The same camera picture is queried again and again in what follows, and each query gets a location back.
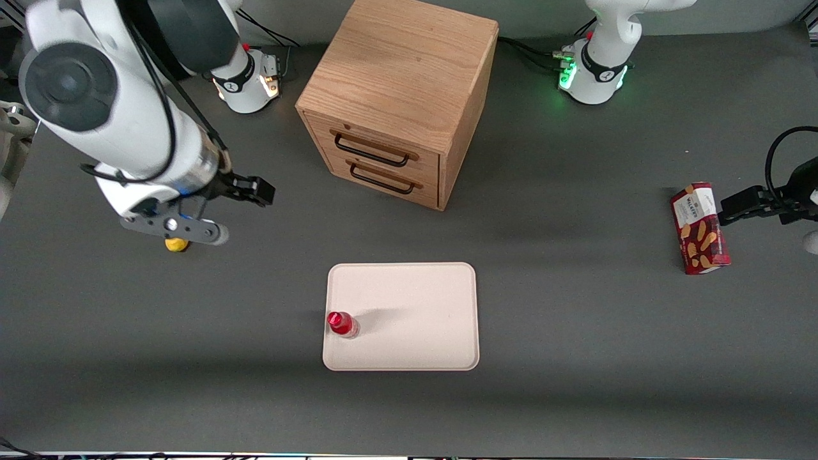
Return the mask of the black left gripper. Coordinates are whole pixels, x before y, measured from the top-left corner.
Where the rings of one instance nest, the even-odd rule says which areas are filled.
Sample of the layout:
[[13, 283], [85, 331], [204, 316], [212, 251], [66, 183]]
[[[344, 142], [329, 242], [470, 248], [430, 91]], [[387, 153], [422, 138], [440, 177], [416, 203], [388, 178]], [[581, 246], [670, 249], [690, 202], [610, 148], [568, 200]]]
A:
[[771, 169], [772, 160], [768, 159], [765, 162], [764, 179], [773, 196], [772, 208], [768, 206], [766, 189], [760, 185], [750, 186], [721, 201], [719, 224], [729, 226], [740, 220], [775, 215], [779, 215], [783, 226], [800, 220], [817, 221], [817, 160], [811, 159], [795, 168], [782, 187], [773, 186]]

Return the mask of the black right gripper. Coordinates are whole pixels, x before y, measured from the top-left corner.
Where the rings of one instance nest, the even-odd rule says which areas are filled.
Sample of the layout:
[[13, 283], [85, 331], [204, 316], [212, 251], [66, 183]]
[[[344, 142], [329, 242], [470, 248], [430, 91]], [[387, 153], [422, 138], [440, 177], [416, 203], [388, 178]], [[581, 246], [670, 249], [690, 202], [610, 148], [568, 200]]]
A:
[[217, 187], [225, 178], [241, 201], [257, 206], [274, 203], [275, 187], [257, 176], [231, 174], [228, 163], [173, 163], [157, 178], [137, 177], [135, 173], [105, 163], [95, 165], [95, 180], [106, 201], [123, 219], [148, 219], [175, 213], [175, 219], [201, 220], [207, 202], [218, 196]]

